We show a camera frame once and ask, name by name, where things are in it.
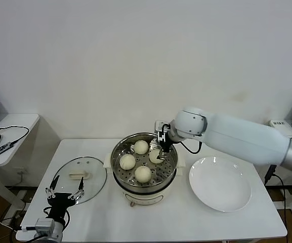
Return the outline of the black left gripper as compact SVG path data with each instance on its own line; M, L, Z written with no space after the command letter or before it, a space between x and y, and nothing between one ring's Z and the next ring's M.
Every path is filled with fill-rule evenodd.
M78 190L75 193L63 193L63 192L56 192L55 188L57 186L59 180L59 175L57 175L52 182L50 183L49 187L45 188L45 192L47 195L47 202L49 204L50 211L48 214L48 218L54 220L63 220L66 214L66 211L69 207L75 205L75 201L81 199L84 196L84 177L81 178Z

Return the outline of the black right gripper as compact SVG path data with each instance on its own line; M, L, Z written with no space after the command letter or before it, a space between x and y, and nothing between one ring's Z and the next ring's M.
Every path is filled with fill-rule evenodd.
M158 132L158 142L161 146L161 149L159 150L159 155L161 155L161 156L159 157L159 159L161 161L166 160L166 156L162 155L163 152L170 151L170 147L173 144L173 141L169 137L170 129L171 129L171 125L164 123Z

